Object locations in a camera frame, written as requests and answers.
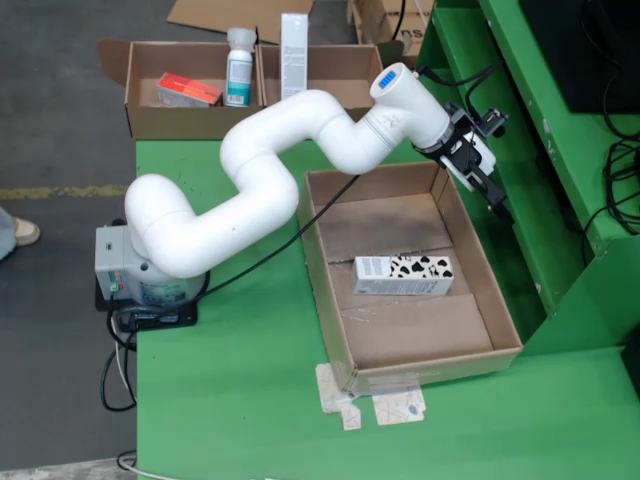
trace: cardboard sheet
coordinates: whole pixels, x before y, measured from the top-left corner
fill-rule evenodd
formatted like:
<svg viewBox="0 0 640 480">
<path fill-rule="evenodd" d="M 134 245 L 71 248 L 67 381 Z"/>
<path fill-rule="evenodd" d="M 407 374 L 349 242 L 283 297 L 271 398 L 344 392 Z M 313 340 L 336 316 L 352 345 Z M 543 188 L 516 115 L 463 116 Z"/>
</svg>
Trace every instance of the cardboard sheet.
<svg viewBox="0 0 640 480">
<path fill-rule="evenodd" d="M 168 22 L 226 32 L 230 27 L 258 28 L 267 42 L 280 40 L 280 15 L 309 13 L 313 0 L 177 0 Z"/>
</svg>

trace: yellow floor line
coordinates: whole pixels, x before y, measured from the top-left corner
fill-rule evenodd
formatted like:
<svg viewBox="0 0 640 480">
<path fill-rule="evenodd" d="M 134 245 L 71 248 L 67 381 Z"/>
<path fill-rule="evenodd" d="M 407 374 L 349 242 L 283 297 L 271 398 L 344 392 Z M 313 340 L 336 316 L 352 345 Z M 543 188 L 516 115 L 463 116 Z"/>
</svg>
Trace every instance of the yellow floor line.
<svg viewBox="0 0 640 480">
<path fill-rule="evenodd" d="M 103 185 L 87 187 L 36 187 L 0 188 L 2 200 L 37 200 L 51 197 L 117 197 L 126 193 L 128 185 Z"/>
</svg>

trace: sticker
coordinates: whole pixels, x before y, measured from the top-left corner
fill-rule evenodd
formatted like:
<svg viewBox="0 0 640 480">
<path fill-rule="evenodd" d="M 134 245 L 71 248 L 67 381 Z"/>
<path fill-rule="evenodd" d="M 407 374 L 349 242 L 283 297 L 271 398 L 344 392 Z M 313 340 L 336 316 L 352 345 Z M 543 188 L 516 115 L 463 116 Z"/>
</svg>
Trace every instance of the sticker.
<svg viewBox="0 0 640 480">
<path fill-rule="evenodd" d="M 420 387 L 407 387 L 401 392 L 373 395 L 372 399 L 378 425 L 421 422 L 427 410 Z"/>
<path fill-rule="evenodd" d="M 251 92 L 251 62 L 229 60 L 227 67 L 227 105 L 249 106 Z"/>
<path fill-rule="evenodd" d="M 153 305 L 163 305 L 165 303 L 175 303 L 187 297 L 186 281 L 167 283 L 164 285 L 151 285 L 140 282 L 142 300 Z"/>
<path fill-rule="evenodd" d="M 330 363 L 316 365 L 316 379 L 320 393 L 320 404 L 324 413 L 340 413 L 345 430 L 358 430 L 362 426 L 360 409 L 351 404 L 356 397 L 341 392 L 336 385 Z"/>
</svg>

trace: spray bottle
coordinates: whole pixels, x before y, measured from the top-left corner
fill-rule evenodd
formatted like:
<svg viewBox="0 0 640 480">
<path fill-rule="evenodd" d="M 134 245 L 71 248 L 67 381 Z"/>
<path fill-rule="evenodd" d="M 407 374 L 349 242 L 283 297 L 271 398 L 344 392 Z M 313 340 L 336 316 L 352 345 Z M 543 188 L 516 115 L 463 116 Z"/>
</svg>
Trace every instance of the spray bottle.
<svg viewBox="0 0 640 480">
<path fill-rule="evenodd" d="M 248 107 L 253 71 L 253 45 L 256 32 L 248 28 L 230 28 L 227 41 L 231 47 L 227 58 L 227 95 L 225 105 Z"/>
</svg>

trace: gray floor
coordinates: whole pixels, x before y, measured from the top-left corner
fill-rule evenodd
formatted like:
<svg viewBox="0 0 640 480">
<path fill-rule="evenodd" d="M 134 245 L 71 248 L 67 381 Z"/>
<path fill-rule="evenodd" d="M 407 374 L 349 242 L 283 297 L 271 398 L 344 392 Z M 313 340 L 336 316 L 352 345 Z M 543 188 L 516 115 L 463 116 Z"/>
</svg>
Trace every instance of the gray floor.
<svg viewBox="0 0 640 480">
<path fill-rule="evenodd" d="M 135 447 L 135 412 L 100 405 L 113 344 L 93 308 L 94 229 L 122 216 L 122 188 L 78 196 L 63 187 L 121 186 L 134 177 L 123 89 L 102 74 L 98 39 L 225 39 L 166 23 L 173 1 L 0 2 L 0 203 L 43 231 L 38 244 L 0 263 L 0 470 Z M 344 1 L 318 2 L 310 43 L 354 42 Z M 111 401 L 126 401 L 111 380 Z"/>
</svg>

